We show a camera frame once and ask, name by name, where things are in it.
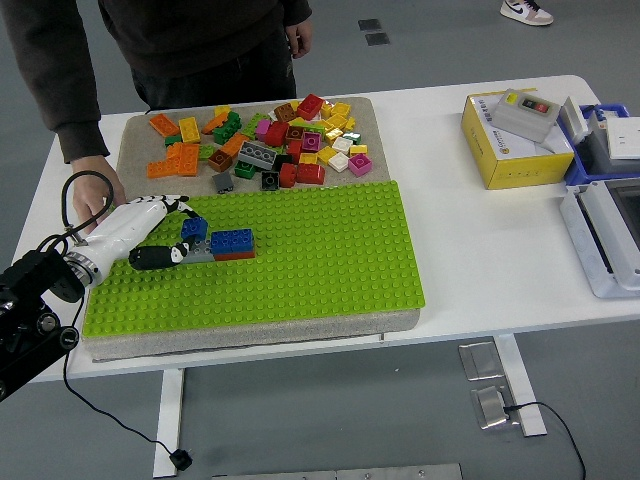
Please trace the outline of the person's right hand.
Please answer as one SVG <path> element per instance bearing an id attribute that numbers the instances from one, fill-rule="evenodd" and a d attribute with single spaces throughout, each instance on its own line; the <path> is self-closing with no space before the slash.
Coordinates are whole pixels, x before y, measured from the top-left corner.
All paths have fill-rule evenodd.
<path id="1" fill-rule="evenodd" d="M 82 171 L 95 171 L 104 175 L 113 187 L 113 204 L 120 206 L 126 203 L 125 189 L 116 171 L 102 155 L 82 157 L 70 162 L 74 174 Z M 99 177 L 83 175 L 73 182 L 73 206 L 80 223 L 90 220 L 104 206 L 109 196 L 109 187 Z"/>

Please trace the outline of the person's left hand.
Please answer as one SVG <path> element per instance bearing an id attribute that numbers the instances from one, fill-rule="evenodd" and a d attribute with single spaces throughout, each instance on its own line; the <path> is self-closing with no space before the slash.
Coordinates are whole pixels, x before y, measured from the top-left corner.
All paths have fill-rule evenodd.
<path id="1" fill-rule="evenodd" d="M 306 19 L 298 24 L 285 27 L 290 55 L 293 59 L 300 59 L 311 51 L 313 40 L 313 24 Z"/>

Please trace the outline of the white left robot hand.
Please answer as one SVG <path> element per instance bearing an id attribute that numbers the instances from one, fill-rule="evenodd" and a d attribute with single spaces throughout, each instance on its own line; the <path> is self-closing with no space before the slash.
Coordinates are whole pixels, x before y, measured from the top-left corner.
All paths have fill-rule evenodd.
<path id="1" fill-rule="evenodd" d="M 174 267 L 188 255 L 195 243 L 206 238 L 208 223 L 179 195 L 145 196 L 117 207 L 65 256 L 69 266 L 85 286 L 97 286 L 109 274 L 113 263 L 127 258 L 136 270 Z M 188 216 L 181 240 L 172 246 L 145 246 L 140 243 L 171 212 Z"/>

